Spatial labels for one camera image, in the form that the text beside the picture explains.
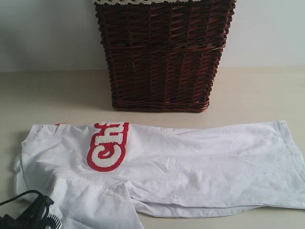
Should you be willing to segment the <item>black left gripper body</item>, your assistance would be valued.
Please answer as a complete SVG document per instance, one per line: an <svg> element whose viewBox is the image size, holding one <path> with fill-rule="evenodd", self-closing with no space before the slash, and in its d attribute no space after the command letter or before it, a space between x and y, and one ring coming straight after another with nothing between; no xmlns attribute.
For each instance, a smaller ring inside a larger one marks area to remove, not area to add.
<svg viewBox="0 0 305 229"><path fill-rule="evenodd" d="M16 219L8 214L0 218L1 229L42 229L44 219L54 201L45 195L39 195L33 203Z"/></svg>

